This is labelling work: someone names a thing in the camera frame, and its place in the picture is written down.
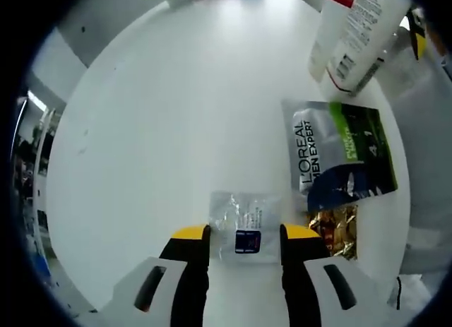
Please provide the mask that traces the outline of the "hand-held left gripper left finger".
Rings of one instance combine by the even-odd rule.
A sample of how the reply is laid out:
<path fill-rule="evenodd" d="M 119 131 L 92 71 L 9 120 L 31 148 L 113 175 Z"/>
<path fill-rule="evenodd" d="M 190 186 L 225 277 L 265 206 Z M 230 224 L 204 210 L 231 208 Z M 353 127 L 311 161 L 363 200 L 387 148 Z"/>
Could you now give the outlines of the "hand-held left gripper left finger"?
<path fill-rule="evenodd" d="M 210 226 L 176 231 L 158 257 L 125 275 L 105 305 L 109 326 L 202 326 L 209 288 Z"/>

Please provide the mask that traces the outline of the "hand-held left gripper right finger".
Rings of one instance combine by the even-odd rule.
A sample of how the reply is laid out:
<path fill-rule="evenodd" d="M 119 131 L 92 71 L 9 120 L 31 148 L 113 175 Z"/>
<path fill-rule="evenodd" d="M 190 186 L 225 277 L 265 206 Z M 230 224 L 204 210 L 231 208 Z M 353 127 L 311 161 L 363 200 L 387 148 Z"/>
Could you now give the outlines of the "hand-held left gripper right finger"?
<path fill-rule="evenodd" d="M 282 288 L 291 326 L 374 326 L 375 285 L 353 262 L 330 256 L 321 236 L 280 226 Z"/>

